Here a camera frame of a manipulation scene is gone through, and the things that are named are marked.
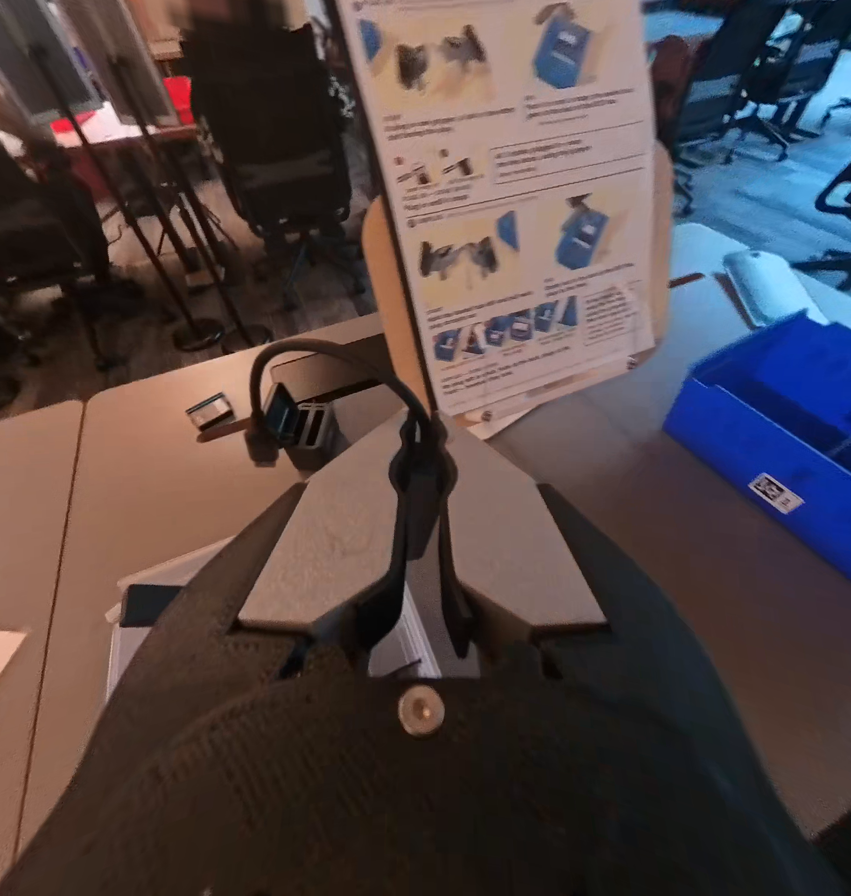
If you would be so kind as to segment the black light stand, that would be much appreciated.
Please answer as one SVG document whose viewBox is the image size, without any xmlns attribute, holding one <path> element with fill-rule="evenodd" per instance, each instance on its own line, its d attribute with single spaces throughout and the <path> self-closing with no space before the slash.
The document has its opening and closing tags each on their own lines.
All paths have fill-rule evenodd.
<svg viewBox="0 0 851 896">
<path fill-rule="evenodd" d="M 181 353 L 195 353 L 219 345 L 225 335 L 223 325 L 215 319 L 195 319 L 192 315 L 190 308 L 183 299 L 182 292 L 179 290 L 176 282 L 167 272 L 160 257 L 151 246 L 139 220 L 128 206 L 115 177 L 106 167 L 102 155 L 95 149 L 94 145 L 85 135 L 82 124 L 77 120 L 76 113 L 66 100 L 65 92 L 52 71 L 46 48 L 41 44 L 28 44 L 28 55 L 33 65 L 40 73 L 43 81 L 48 86 L 50 93 L 53 95 L 61 117 L 67 118 L 72 125 L 74 132 L 77 135 L 77 139 L 82 145 L 85 153 L 97 168 L 100 177 L 105 181 L 105 184 L 113 196 L 126 224 L 137 237 L 145 256 L 153 266 L 165 292 L 178 309 L 182 321 L 177 323 L 173 329 L 172 342 L 174 348 Z"/>
<path fill-rule="evenodd" d="M 192 237 L 198 259 L 203 263 L 212 284 L 215 286 L 231 327 L 227 328 L 221 341 L 223 354 L 252 349 L 273 342 L 273 333 L 260 323 L 246 323 L 230 294 L 226 282 L 225 262 L 219 253 L 216 235 L 211 230 L 200 199 L 185 173 L 179 159 L 173 155 L 167 143 L 151 133 L 145 108 L 133 85 L 128 69 L 128 61 L 117 56 L 109 56 L 109 66 L 113 78 L 129 106 L 130 112 L 140 128 L 149 153 L 155 157 L 162 170 L 166 171 L 176 191 L 176 204 L 183 212 L 183 222 Z"/>
</svg>

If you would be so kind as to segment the small black silver device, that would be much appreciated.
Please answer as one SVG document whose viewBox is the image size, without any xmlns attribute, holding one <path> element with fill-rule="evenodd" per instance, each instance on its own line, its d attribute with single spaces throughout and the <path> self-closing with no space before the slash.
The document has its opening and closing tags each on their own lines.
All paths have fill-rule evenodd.
<svg viewBox="0 0 851 896">
<path fill-rule="evenodd" d="M 229 397 L 215 393 L 184 411 L 187 419 L 199 433 L 207 432 L 235 419 L 235 412 Z"/>
</svg>

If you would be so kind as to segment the black battery charging case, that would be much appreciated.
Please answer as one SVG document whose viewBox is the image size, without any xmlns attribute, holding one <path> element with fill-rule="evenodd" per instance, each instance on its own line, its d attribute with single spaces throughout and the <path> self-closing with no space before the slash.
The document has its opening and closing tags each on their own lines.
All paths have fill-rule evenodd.
<svg viewBox="0 0 851 896">
<path fill-rule="evenodd" d="M 323 469 L 340 452 L 331 401 L 295 400 L 284 384 L 274 383 L 262 402 L 262 415 L 264 435 L 302 475 Z"/>
</svg>

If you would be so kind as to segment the black rectangular card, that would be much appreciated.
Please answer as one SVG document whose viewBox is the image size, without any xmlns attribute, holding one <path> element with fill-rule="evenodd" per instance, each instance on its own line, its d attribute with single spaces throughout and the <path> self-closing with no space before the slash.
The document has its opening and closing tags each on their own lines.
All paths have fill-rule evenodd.
<svg viewBox="0 0 851 896">
<path fill-rule="evenodd" d="M 179 585 L 134 583 L 128 585 L 121 602 L 122 629 L 149 629 L 182 591 Z"/>
</svg>

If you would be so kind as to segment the blue plastic bin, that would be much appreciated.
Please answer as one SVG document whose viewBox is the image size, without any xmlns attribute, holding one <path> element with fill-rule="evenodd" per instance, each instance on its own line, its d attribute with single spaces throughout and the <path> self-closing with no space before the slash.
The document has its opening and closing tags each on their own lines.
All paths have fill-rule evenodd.
<svg viewBox="0 0 851 896">
<path fill-rule="evenodd" d="M 851 329 L 795 315 L 689 371 L 664 431 L 851 580 Z"/>
</svg>

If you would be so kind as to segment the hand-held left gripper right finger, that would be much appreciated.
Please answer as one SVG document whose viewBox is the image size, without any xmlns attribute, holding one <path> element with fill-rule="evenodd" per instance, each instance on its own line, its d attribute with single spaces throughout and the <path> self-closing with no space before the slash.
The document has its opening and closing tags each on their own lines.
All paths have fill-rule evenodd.
<svg viewBox="0 0 851 896">
<path fill-rule="evenodd" d="M 592 633 L 608 619 L 534 479 L 450 418 L 425 437 L 425 535 L 454 658 Z"/>
</svg>

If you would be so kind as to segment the black office chair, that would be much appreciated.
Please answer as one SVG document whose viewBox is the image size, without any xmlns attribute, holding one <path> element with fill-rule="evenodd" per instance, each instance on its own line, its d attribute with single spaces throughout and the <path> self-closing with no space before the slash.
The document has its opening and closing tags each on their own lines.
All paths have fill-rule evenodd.
<svg viewBox="0 0 851 896">
<path fill-rule="evenodd" d="M 19 296 L 58 287 L 83 320 L 96 365 L 106 369 L 112 363 L 78 297 L 84 287 L 106 291 L 114 285 L 105 231 L 69 163 L 52 163 L 48 174 L 33 180 L 0 143 L 0 360 L 40 364 L 35 335 L 10 311 Z"/>
<path fill-rule="evenodd" d="M 293 309 L 302 266 L 323 264 L 362 297 L 362 251 L 345 231 L 352 183 L 341 115 L 313 28 L 274 24 L 262 10 L 192 16 L 182 50 L 197 127 L 233 209 L 262 243 L 255 279 L 280 274 Z"/>
</svg>

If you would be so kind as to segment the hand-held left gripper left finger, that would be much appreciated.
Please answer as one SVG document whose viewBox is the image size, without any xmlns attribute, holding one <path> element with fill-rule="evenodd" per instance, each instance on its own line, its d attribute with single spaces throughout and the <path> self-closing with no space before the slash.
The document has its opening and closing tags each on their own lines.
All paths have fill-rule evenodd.
<svg viewBox="0 0 851 896">
<path fill-rule="evenodd" d="M 252 584 L 237 622 L 337 642 L 368 655 L 397 625 L 406 569 L 406 499 L 397 411 L 312 474 Z"/>
</svg>

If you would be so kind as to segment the grey usb hub with cable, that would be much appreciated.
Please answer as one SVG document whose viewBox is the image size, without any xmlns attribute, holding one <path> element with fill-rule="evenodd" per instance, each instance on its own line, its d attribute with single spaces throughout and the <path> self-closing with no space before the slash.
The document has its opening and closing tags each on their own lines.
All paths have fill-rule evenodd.
<svg viewBox="0 0 851 896">
<path fill-rule="evenodd" d="M 439 521 L 453 477 L 450 461 L 444 458 L 439 421 L 397 374 L 377 364 L 352 346 L 311 338 L 290 338 L 268 344 L 256 355 L 251 368 L 249 393 L 251 414 L 243 426 L 247 453 L 257 467 L 273 466 L 280 450 L 300 446 L 297 425 L 299 403 L 283 385 L 275 387 L 274 399 L 263 402 L 261 385 L 267 364 L 291 352 L 327 357 L 358 374 L 358 382 L 389 388 L 408 410 L 400 427 L 400 460 L 388 474 L 403 505 L 403 545 L 408 559 L 422 556 Z"/>
</svg>

